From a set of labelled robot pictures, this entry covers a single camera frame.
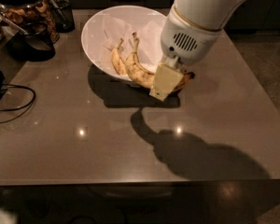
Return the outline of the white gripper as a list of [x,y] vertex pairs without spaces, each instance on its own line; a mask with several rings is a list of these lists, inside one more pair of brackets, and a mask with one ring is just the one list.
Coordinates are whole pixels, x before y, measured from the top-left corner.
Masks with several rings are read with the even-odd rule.
[[179,63],[193,65],[216,43],[221,30],[199,27],[171,7],[161,31],[163,59],[159,62],[149,95],[164,101],[183,78]]

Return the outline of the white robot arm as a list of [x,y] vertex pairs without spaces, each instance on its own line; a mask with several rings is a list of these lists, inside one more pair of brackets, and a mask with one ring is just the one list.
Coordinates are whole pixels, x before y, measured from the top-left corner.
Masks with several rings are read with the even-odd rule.
[[213,47],[244,1],[174,0],[161,31],[162,58],[149,94],[165,100],[188,69]]

